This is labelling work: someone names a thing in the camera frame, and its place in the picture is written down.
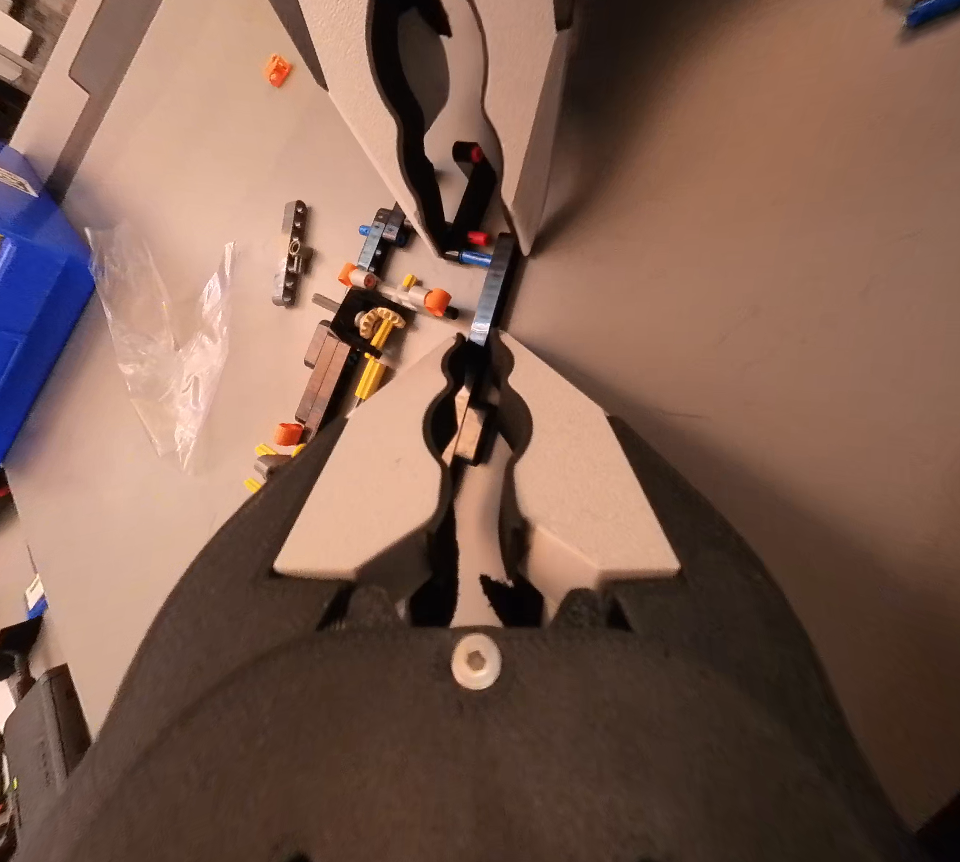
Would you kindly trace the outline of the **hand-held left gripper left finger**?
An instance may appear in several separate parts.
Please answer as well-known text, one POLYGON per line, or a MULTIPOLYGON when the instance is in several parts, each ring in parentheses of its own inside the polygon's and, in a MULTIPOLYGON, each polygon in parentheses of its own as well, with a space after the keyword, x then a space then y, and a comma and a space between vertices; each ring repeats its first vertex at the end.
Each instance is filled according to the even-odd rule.
POLYGON ((451 499, 445 449, 457 430, 465 338, 444 339, 357 408, 336 439, 273 568, 409 599, 451 499))

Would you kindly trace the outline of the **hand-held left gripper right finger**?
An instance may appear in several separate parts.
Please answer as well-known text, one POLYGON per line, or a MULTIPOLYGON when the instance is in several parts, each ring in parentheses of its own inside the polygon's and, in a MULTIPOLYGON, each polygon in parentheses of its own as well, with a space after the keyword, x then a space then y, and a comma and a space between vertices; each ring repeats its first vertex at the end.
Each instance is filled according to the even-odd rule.
POLYGON ((592 399, 504 331, 490 338, 498 435, 510 450, 498 515, 503 623, 539 623, 576 590, 678 575, 681 563, 592 399))

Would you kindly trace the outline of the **black lego technic model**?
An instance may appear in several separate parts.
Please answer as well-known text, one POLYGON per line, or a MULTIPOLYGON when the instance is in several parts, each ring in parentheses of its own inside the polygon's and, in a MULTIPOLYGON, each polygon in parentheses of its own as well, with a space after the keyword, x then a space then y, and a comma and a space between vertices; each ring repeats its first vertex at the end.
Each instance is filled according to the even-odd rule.
MULTIPOLYGON (((457 430, 442 449, 446 463, 478 465, 493 437, 494 406, 487 399, 488 349, 510 294, 520 250, 509 232, 493 236, 482 229, 495 193, 495 168, 478 143, 457 141, 451 154, 466 185, 454 220, 448 227, 443 258, 460 268, 485 274, 467 333, 465 362, 455 384, 457 430)), ((338 276, 344 287, 339 300, 315 293, 311 301, 323 318, 309 342, 304 364, 310 370, 294 420, 278 424, 271 440, 255 449, 253 475, 244 485, 255 493, 283 465, 299 454, 338 412, 365 405, 391 373, 384 361, 388 344, 415 316, 457 322, 463 313, 449 292, 423 284, 414 275, 391 285, 382 274, 393 250, 409 244, 412 224, 398 204, 377 211, 359 232, 365 241, 356 264, 345 264, 338 276)))

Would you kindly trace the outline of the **grey lego beam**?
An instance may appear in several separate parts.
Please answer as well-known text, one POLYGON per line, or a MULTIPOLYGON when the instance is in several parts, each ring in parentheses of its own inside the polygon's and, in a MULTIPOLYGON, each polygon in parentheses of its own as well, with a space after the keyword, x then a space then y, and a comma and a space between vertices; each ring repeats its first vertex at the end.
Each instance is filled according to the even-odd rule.
POLYGON ((310 210, 301 199, 284 206, 277 238, 278 260, 270 294, 270 301, 276 307, 294 307, 301 281, 311 268, 315 250, 308 244, 309 222, 310 210))

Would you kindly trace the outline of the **clear plastic bag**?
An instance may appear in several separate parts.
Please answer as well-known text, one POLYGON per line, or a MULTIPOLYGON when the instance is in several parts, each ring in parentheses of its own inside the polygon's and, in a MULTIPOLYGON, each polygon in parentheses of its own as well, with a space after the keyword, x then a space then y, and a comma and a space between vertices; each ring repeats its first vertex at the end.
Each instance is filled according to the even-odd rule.
POLYGON ((181 332, 150 247, 126 224, 83 229, 89 270, 127 397, 155 454, 189 473, 230 352, 234 242, 181 332))

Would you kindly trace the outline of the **white blue label card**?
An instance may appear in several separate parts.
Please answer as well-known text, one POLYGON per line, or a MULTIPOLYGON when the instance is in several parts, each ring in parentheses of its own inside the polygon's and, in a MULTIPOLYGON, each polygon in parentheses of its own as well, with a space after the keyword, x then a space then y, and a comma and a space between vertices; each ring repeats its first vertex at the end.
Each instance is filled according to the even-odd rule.
POLYGON ((33 571, 31 581, 25 589, 24 599, 26 606, 26 617, 28 619, 39 618, 46 612, 49 603, 46 597, 45 588, 42 582, 42 576, 28 543, 25 544, 27 556, 29 557, 30 567, 33 571))

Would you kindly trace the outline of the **blue plastic bin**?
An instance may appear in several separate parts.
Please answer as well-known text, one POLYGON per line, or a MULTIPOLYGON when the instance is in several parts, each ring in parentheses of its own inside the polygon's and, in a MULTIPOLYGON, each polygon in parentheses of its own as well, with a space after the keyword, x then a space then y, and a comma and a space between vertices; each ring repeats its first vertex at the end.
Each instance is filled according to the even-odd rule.
POLYGON ((90 247, 28 160, 1 149, 1 459, 94 292, 90 247))

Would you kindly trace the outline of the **black rough box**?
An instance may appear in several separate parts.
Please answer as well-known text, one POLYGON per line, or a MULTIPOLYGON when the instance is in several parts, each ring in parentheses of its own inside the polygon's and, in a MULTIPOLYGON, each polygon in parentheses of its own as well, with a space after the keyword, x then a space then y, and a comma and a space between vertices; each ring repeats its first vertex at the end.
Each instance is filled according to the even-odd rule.
POLYGON ((8 716, 3 740, 8 813, 2 825, 2 860, 11 860, 53 809, 90 747, 90 730, 68 665, 55 666, 35 681, 8 716))

